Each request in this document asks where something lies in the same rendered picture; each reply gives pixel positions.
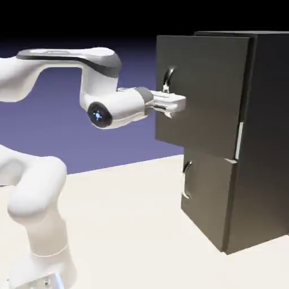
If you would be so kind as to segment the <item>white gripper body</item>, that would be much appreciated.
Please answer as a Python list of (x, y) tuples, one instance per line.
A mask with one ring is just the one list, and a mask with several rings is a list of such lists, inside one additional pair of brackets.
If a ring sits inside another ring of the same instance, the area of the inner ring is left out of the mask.
[(160, 112), (179, 112), (185, 109), (186, 97), (175, 93), (150, 91), (154, 96), (152, 107)]

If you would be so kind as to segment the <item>large dark grey cabinet door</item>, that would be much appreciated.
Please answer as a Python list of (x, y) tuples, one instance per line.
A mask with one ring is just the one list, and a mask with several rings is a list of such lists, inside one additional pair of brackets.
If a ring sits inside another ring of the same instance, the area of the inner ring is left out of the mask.
[(157, 139), (233, 159), (247, 50), (247, 37), (159, 36), (157, 88), (175, 67), (169, 90), (186, 97), (186, 108), (172, 118), (156, 116)]

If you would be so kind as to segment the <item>small dark grey cabinet door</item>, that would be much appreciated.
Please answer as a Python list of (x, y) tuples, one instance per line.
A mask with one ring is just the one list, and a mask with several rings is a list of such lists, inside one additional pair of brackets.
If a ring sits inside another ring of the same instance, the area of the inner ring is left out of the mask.
[(191, 199), (182, 195), (181, 208), (189, 219), (219, 250), (225, 246), (229, 193), (236, 160), (224, 159), (186, 149), (183, 165), (192, 165), (187, 173)]

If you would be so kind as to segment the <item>dark grey cabinet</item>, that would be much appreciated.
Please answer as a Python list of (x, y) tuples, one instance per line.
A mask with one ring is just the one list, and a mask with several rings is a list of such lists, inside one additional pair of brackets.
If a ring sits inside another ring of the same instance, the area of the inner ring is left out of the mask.
[(248, 38), (222, 251), (232, 254), (289, 234), (289, 32), (192, 36)]

